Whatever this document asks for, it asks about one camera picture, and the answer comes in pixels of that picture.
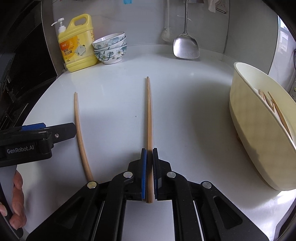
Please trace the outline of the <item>person's left hand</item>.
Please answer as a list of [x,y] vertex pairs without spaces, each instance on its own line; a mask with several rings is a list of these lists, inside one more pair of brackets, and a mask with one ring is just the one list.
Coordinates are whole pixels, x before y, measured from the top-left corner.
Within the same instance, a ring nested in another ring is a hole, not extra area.
[[25,226],[27,218],[25,215],[24,207],[24,194],[23,194],[23,179],[21,174],[16,170],[13,178],[13,198],[12,198],[12,208],[14,214],[10,219],[10,225],[18,230]]

